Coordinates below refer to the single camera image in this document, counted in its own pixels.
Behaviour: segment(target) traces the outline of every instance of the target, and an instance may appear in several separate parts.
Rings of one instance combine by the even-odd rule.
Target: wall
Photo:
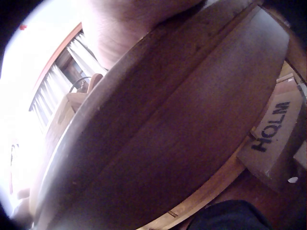
[[[29,97],[45,64],[81,21],[75,0],[47,0],[23,22],[6,47],[0,80],[0,186],[8,189],[11,141],[20,144],[23,185],[33,174],[27,165],[39,154],[41,141],[29,117]]]

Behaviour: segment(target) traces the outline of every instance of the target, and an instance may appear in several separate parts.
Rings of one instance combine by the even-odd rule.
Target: wooden window frame
[[[67,37],[62,41],[62,43],[58,46],[58,48],[54,51],[52,56],[49,58],[48,62],[46,63],[45,67],[43,68],[42,72],[40,73],[38,79],[36,80],[36,83],[32,89],[32,95],[30,97],[29,102],[29,110],[32,105],[32,101],[35,97],[35,94],[41,85],[42,81],[44,80],[47,72],[57,59],[57,57],[60,55],[60,53],[66,48],[66,46],[71,42],[71,40],[82,30],[82,23],[80,22],[68,35]]]

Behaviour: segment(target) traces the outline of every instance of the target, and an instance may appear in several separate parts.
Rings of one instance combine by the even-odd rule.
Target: dark fabric
[[[200,210],[187,230],[271,230],[266,218],[246,201],[225,201]]]

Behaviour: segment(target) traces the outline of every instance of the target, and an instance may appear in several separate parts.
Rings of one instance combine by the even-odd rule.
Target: cardboard box
[[[306,106],[299,90],[274,95],[250,140],[238,153],[248,170],[275,191],[295,174],[293,155],[306,139]]]

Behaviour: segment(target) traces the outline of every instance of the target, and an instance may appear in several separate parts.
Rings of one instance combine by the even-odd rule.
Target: wooden furniture
[[[236,153],[261,119],[288,40],[249,0],[200,4],[159,25],[76,112],[45,173],[35,226],[168,229],[204,207],[244,170]]]

